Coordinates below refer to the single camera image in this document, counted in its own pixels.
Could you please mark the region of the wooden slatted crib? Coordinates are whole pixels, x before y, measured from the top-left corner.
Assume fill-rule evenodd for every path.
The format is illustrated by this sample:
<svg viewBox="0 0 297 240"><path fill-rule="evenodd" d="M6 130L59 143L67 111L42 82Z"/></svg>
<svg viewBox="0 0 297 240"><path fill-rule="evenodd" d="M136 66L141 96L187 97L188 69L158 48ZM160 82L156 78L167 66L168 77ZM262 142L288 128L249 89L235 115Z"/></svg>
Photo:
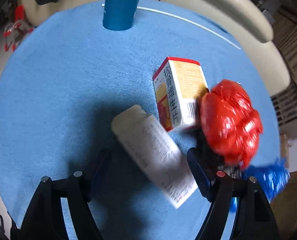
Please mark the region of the wooden slatted crib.
<svg viewBox="0 0 297 240"><path fill-rule="evenodd" d="M271 97L280 135L297 139L297 83L291 80L287 89Z"/></svg>

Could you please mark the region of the black plastic bag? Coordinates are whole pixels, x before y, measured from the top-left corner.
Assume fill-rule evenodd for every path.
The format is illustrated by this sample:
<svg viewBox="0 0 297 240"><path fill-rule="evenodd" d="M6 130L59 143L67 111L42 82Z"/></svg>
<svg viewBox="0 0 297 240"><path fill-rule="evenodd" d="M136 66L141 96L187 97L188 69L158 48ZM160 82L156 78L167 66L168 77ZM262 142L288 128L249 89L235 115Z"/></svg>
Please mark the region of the black plastic bag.
<svg viewBox="0 0 297 240"><path fill-rule="evenodd" d="M202 159L205 160L212 171L222 170L231 178L241 179L241 171L238 165L227 165L224 162L224 157L216 154L208 145L206 137L201 129L196 132L196 149Z"/></svg>

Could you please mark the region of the beige leather sofa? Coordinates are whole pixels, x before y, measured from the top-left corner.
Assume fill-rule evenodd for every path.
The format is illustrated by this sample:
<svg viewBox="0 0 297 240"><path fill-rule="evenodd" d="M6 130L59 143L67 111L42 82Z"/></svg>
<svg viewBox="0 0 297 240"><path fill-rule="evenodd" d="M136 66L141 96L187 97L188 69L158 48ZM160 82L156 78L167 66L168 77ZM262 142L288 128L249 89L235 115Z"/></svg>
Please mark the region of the beige leather sofa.
<svg viewBox="0 0 297 240"><path fill-rule="evenodd" d="M38 26L58 11L99 0L58 0L38 5L35 0L20 0L30 23ZM290 74L273 44L273 29L267 18L250 0L160 0L206 16L241 44L258 70L271 96L290 84Z"/></svg>

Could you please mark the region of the cardboard box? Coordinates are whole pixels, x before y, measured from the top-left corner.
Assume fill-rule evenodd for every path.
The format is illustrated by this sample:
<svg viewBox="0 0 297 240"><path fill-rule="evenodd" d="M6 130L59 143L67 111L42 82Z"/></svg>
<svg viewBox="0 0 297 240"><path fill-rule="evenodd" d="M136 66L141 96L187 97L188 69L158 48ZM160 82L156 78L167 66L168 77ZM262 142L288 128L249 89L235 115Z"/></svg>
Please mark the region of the cardboard box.
<svg viewBox="0 0 297 240"><path fill-rule="evenodd" d="M287 135L280 135L280 158L285 161L285 167L289 168L289 142Z"/></svg>

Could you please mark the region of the blue round table cloth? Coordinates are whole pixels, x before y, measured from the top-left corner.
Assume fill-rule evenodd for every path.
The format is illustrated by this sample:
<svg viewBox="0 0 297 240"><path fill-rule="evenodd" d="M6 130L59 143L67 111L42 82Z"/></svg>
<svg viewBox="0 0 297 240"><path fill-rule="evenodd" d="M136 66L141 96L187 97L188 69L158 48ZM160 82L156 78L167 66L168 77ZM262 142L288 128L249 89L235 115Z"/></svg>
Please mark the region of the blue round table cloth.
<svg viewBox="0 0 297 240"><path fill-rule="evenodd" d="M217 24L175 5L141 7L204 25L241 45ZM110 129L132 105L157 114L152 76L166 57L198 61L209 87L240 83L264 132L255 166L279 157L270 95L245 52L178 19L138 10L125 31L103 27L102 2L57 12L11 55L0 78L0 195L17 225L42 176L64 179L103 148L112 158L89 206L104 239L194 239L209 209L199 191L175 209L123 150Z"/></svg>

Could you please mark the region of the blue plastic bag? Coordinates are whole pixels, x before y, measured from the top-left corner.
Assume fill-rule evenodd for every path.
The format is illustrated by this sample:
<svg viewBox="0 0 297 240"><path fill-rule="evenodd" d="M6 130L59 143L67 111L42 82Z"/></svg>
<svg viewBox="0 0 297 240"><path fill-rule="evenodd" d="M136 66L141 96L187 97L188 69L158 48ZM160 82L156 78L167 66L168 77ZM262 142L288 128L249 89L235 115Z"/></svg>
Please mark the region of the blue plastic bag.
<svg viewBox="0 0 297 240"><path fill-rule="evenodd" d="M290 173L286 168L286 159L277 158L276 161L270 165L250 165L243 171L235 168L231 177L242 180L247 180L249 177L255 177L261 185L269 203L271 203L288 184Z"/></svg>

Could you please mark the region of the white orange medicine box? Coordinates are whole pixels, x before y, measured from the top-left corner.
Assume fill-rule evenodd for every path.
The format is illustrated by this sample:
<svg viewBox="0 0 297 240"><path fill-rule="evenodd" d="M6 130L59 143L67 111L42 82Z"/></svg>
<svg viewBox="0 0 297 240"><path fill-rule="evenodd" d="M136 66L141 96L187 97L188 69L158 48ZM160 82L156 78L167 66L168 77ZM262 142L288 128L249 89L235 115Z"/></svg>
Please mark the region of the white orange medicine box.
<svg viewBox="0 0 297 240"><path fill-rule="evenodd" d="M199 62L167 57L152 77L159 121L168 132L200 127L201 99L209 92Z"/></svg>

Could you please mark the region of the long white medicine box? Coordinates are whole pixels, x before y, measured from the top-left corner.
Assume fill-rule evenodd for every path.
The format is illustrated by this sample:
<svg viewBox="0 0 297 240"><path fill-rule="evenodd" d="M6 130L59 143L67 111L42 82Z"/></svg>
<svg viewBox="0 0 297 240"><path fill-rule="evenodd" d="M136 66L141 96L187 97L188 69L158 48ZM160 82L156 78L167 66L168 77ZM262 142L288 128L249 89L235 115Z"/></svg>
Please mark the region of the long white medicine box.
<svg viewBox="0 0 297 240"><path fill-rule="evenodd" d="M186 156L154 115L134 105L114 117L111 130L174 208L179 208L195 192L197 184Z"/></svg>

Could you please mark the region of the blue thermos bottle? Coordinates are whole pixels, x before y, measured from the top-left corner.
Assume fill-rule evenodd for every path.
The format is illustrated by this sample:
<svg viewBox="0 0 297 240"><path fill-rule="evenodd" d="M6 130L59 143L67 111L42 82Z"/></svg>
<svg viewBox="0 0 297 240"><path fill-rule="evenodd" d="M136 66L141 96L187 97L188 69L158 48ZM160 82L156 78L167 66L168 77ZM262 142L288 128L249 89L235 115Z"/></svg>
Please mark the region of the blue thermos bottle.
<svg viewBox="0 0 297 240"><path fill-rule="evenodd" d="M130 29L139 0L105 0L102 25L113 31Z"/></svg>

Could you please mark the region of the red plastic stool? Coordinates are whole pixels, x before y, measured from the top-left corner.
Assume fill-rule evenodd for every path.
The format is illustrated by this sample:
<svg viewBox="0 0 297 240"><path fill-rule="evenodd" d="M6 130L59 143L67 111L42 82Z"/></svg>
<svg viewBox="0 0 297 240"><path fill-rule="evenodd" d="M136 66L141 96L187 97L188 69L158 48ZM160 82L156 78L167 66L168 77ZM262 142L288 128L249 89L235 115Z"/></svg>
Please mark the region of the red plastic stool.
<svg viewBox="0 0 297 240"><path fill-rule="evenodd" d="M7 52L10 49L15 51L22 39L32 32L33 27L26 21L24 6L17 6L14 12L14 22L8 23L4 28L4 51Z"/></svg>

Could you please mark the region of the brown curtain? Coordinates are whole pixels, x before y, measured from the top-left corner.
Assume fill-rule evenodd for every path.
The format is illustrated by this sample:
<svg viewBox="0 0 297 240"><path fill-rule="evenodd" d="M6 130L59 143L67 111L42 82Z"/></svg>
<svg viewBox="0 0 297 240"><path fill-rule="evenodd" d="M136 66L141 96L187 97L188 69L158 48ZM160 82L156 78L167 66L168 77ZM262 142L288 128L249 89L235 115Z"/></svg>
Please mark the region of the brown curtain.
<svg viewBox="0 0 297 240"><path fill-rule="evenodd" d="M297 14L286 7L281 7L274 15L274 19L273 43L297 79Z"/></svg>

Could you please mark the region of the red plastic bag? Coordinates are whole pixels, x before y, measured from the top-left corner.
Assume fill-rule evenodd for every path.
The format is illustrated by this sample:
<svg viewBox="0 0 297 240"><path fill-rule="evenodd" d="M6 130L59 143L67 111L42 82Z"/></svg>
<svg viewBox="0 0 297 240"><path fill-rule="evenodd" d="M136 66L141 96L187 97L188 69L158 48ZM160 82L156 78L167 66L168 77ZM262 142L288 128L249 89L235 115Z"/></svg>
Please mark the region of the red plastic bag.
<svg viewBox="0 0 297 240"><path fill-rule="evenodd" d="M242 85L224 79L201 100L200 122L209 147L228 166L249 166L255 156L263 124Z"/></svg>

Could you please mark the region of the white drinking straw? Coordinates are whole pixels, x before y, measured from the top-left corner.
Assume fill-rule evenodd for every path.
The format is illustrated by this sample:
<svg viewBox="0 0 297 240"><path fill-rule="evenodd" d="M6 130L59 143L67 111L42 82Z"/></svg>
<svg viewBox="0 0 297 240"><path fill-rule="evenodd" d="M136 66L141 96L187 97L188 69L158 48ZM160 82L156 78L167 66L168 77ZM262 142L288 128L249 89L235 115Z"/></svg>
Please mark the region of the white drinking straw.
<svg viewBox="0 0 297 240"><path fill-rule="evenodd" d="M175 15L175 14L172 14L172 13L169 13L169 12L165 12L165 11L161 11L161 10L157 10L157 9L152 9L152 8L147 8L147 7L141 7L141 6L137 6L137 9L139 10L143 10L143 11L148 11L148 12L154 12L156 14L160 14L160 15L165 15L165 16L169 16L169 17L172 17L172 18L175 18L175 19L178 19L180 21L183 21L183 22L187 22L189 24L192 24L198 28L201 28L205 31L207 31L208 33L211 33L215 36L217 36L218 38L220 38L221 40L224 40L225 42L227 42L228 44L230 44L231 46L233 46L234 48L238 49L238 50L241 50L241 47L238 46L237 44L235 44L234 42L232 42L231 40L227 39L226 37L220 35L219 33L213 31L212 29L209 29L207 27L205 27L204 25L201 25L199 23L196 23L194 21L191 21L187 18L183 18L181 16L178 16L178 15Z"/></svg>

